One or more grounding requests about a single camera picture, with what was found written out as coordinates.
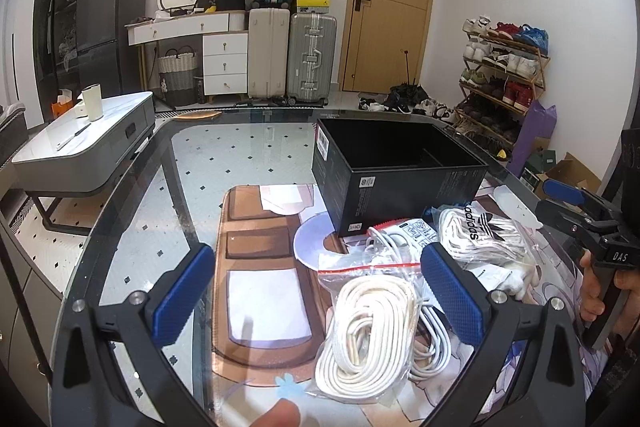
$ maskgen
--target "wooden door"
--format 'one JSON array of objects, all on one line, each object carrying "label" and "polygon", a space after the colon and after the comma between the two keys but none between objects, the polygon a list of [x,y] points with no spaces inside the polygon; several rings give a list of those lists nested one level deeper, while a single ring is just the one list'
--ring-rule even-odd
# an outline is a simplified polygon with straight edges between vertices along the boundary
[{"label": "wooden door", "polygon": [[344,90],[389,92],[407,81],[407,61],[410,81],[419,76],[431,1],[353,0]]}]

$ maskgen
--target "blue shoe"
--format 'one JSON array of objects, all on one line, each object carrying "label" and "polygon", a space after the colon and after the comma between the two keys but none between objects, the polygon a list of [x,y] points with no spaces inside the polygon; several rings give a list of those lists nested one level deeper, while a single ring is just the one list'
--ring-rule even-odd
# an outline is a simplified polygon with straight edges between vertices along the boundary
[{"label": "blue shoe", "polygon": [[528,24],[522,25],[522,31],[513,36],[513,39],[529,46],[540,49],[542,55],[549,54],[549,34],[545,30],[532,28]]}]

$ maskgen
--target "laundry basket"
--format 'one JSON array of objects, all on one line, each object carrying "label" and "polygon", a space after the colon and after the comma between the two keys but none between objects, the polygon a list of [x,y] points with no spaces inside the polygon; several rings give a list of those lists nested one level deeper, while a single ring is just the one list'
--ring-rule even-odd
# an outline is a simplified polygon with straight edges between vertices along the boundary
[{"label": "laundry basket", "polygon": [[[180,53],[184,48],[191,51]],[[193,73],[197,67],[196,52],[190,46],[184,46],[180,50],[172,48],[164,57],[158,58],[160,87],[167,103],[178,107],[196,102]]]}]

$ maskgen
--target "gray refrigerator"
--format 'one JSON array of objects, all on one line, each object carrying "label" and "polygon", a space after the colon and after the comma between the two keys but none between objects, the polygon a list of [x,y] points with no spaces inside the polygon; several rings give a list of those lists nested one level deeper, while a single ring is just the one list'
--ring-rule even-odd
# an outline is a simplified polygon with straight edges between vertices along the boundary
[{"label": "gray refrigerator", "polygon": [[145,16],[146,0],[78,0],[78,70],[82,89],[100,84],[102,97],[142,90],[138,49],[125,25]]}]

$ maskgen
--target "finger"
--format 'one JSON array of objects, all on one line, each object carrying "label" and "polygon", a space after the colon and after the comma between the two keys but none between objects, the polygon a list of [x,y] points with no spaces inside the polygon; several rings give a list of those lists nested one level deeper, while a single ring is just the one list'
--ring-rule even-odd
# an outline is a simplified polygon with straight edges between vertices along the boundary
[{"label": "finger", "polygon": [[580,310],[580,317],[582,317],[582,320],[586,322],[593,322],[595,319],[598,318],[597,315],[594,315],[593,313],[590,313],[585,310]]},{"label": "finger", "polygon": [[591,269],[591,267],[585,268],[582,277],[582,286],[580,287],[580,295],[582,295],[582,297],[598,297],[601,290],[602,286],[593,269]]},{"label": "finger", "polygon": [[580,259],[580,266],[583,268],[591,266],[591,252],[589,250],[584,251],[584,255]]},{"label": "finger", "polygon": [[580,310],[585,310],[593,315],[602,315],[604,313],[604,302],[592,297],[583,298],[580,304]]},{"label": "finger", "polygon": [[278,400],[276,405],[251,424],[251,427],[298,427],[300,410],[289,400]]},{"label": "finger", "polygon": [[621,290],[631,290],[640,293],[640,271],[629,270],[616,272],[614,283]]}]

